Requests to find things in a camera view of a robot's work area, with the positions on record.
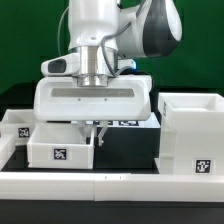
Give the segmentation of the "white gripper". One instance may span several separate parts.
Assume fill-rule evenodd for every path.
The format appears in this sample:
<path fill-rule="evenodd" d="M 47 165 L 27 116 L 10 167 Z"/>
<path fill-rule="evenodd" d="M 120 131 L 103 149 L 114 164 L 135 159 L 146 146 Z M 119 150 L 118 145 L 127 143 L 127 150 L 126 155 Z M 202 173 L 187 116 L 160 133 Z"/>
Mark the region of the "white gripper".
<path fill-rule="evenodd" d="M 94 127 L 85 121 L 100 121 L 97 138 L 102 146 L 108 122 L 147 120 L 151 114 L 149 75 L 110 78 L 106 87 L 79 87 L 73 77 L 43 78 L 36 87 L 34 113 L 42 121 L 78 121 L 82 142 L 89 144 Z"/>

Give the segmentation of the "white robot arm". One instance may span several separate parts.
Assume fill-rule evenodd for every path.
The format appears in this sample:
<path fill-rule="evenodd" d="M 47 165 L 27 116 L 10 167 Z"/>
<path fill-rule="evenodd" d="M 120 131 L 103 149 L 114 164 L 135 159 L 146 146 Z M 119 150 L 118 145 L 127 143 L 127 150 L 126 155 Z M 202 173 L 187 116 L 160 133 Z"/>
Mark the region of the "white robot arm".
<path fill-rule="evenodd" d="M 166 57 L 182 37 L 173 0 L 69 0 L 68 53 L 41 65 L 34 113 L 42 121 L 144 121 L 151 115 L 152 78 L 135 75 L 136 58 Z"/>

